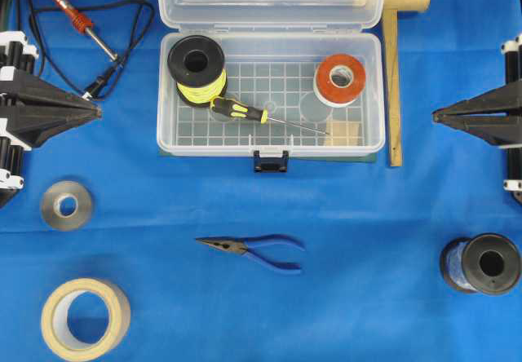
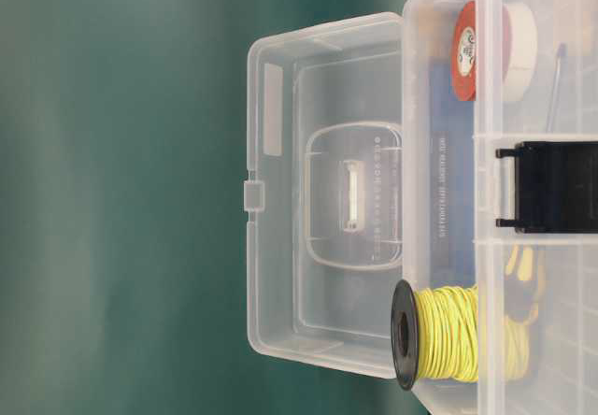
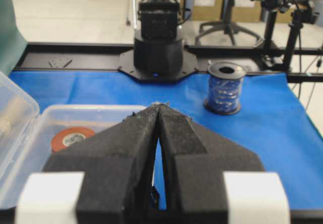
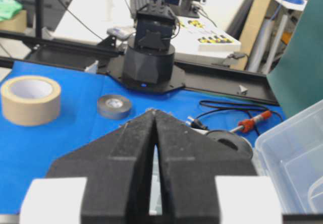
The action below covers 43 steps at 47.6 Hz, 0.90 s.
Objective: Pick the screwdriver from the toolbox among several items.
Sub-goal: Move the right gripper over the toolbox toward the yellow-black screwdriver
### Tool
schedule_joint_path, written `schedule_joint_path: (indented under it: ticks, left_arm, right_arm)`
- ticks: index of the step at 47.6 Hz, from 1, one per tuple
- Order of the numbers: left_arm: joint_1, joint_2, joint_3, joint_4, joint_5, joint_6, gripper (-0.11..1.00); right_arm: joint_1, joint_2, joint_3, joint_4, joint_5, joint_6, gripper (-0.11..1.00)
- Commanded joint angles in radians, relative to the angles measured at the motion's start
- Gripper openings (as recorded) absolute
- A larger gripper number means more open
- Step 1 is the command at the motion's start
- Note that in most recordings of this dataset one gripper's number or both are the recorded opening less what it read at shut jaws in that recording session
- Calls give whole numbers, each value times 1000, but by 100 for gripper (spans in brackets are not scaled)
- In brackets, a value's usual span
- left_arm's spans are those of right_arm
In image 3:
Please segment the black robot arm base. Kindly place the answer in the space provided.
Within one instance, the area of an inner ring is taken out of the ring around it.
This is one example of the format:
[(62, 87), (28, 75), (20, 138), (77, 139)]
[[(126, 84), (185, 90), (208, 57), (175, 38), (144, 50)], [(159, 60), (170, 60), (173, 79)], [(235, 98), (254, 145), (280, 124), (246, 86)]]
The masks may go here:
[(142, 82), (176, 82), (197, 73), (197, 57), (184, 49), (178, 0), (141, 0), (133, 49), (120, 55), (118, 71)]

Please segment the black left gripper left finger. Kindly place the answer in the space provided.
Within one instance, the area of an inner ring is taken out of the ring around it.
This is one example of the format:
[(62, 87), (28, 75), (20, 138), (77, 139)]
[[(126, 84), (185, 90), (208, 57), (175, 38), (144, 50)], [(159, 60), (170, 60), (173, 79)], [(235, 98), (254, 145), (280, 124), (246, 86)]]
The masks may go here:
[(151, 185), (158, 105), (53, 153), (20, 195), (15, 223), (125, 223)]

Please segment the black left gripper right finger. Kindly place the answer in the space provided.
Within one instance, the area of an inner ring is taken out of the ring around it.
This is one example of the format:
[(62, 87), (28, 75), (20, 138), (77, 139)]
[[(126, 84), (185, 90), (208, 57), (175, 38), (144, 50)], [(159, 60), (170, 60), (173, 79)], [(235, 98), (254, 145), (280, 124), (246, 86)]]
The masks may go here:
[(278, 174), (253, 151), (161, 104), (167, 223), (290, 223)]

